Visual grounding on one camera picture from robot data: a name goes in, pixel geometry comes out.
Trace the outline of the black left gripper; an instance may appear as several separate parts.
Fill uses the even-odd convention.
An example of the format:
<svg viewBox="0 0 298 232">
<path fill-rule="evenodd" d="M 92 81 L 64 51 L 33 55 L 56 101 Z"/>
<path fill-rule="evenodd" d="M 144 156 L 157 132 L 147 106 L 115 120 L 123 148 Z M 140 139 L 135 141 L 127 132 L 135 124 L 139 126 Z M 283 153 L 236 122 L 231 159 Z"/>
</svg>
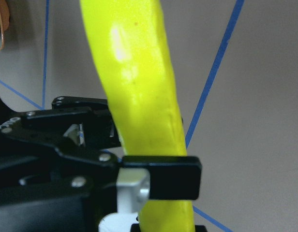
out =
<svg viewBox="0 0 298 232">
<path fill-rule="evenodd" d="M 95 232 L 115 213 L 120 145 L 107 101 L 58 97 L 16 112 L 0 99 L 0 232 Z"/>
</svg>

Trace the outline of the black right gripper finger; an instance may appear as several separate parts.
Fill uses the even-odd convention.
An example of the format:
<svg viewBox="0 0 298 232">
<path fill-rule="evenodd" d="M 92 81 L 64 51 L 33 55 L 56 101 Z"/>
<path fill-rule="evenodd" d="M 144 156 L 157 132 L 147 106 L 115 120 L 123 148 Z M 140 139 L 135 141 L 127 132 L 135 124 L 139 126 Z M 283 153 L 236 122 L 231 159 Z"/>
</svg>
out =
<svg viewBox="0 0 298 232">
<path fill-rule="evenodd" d="M 194 156 L 125 156 L 116 181 L 117 212 L 139 212 L 149 200 L 196 200 L 201 174 Z"/>
</svg>

